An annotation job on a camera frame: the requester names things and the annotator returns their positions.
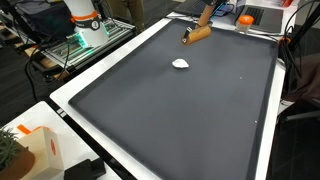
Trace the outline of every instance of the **white device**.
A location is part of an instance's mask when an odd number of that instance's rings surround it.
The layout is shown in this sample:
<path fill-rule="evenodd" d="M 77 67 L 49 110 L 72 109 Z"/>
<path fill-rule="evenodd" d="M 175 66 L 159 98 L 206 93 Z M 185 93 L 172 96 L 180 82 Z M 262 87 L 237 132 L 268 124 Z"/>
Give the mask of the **white device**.
<path fill-rule="evenodd" d="M 108 42 L 109 33 L 100 21 L 91 0 L 64 0 L 76 24 L 80 45 L 84 48 L 101 46 Z"/>

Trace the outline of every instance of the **potted plant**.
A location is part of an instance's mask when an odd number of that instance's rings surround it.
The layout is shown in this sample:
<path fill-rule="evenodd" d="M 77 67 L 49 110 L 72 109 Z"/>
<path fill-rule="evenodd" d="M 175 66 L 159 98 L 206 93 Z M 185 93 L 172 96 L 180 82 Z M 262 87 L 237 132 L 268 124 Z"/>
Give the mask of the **potted plant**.
<path fill-rule="evenodd" d="M 0 129 L 0 179 L 16 180 L 25 176 L 35 163 L 35 156 L 16 141 L 12 129 Z"/>

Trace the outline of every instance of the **black pad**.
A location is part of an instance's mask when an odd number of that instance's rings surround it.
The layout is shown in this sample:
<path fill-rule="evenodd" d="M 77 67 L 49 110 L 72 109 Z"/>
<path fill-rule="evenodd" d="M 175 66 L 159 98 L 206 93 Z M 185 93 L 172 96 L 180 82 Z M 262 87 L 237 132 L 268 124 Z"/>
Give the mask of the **black pad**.
<path fill-rule="evenodd" d="M 161 178 L 253 179 L 276 42 L 213 28 L 186 47 L 188 26 L 171 21 L 69 103 Z"/>

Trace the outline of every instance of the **small white object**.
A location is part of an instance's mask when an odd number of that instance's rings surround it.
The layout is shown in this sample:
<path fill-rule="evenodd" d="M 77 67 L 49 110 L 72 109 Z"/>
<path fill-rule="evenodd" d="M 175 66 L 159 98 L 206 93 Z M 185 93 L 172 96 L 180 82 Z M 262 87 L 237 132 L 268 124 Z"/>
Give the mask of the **small white object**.
<path fill-rule="evenodd" d="M 179 69 L 188 68 L 189 64 L 184 59 L 176 59 L 172 62 L 172 66 Z"/>

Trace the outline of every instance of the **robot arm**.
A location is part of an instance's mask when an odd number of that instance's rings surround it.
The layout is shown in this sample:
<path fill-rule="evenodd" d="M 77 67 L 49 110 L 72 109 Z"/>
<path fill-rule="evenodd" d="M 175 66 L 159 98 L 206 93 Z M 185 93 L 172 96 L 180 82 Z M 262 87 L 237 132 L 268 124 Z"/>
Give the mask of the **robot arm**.
<path fill-rule="evenodd" d="M 97 47 L 109 40 L 109 33 L 100 22 L 91 0 L 64 0 L 76 24 L 80 45 L 84 48 Z"/>
<path fill-rule="evenodd" d="M 192 30 L 190 27 L 187 28 L 185 34 L 182 36 L 181 41 L 184 45 L 190 45 L 194 42 L 197 42 L 203 38 L 208 37 L 211 34 L 210 27 L 207 26 L 207 23 L 211 17 L 213 10 L 217 4 L 227 2 L 228 0 L 202 0 L 206 3 L 201 17 L 198 20 L 198 24 L 195 29 Z"/>

